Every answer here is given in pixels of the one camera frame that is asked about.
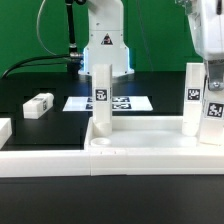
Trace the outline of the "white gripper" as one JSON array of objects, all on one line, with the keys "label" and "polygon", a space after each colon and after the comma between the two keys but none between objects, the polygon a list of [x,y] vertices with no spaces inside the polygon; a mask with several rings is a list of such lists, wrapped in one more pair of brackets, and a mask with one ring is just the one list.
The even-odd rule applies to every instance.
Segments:
[{"label": "white gripper", "polygon": [[224,90],[224,0],[175,0],[185,9],[196,53],[207,60],[208,88]]}]

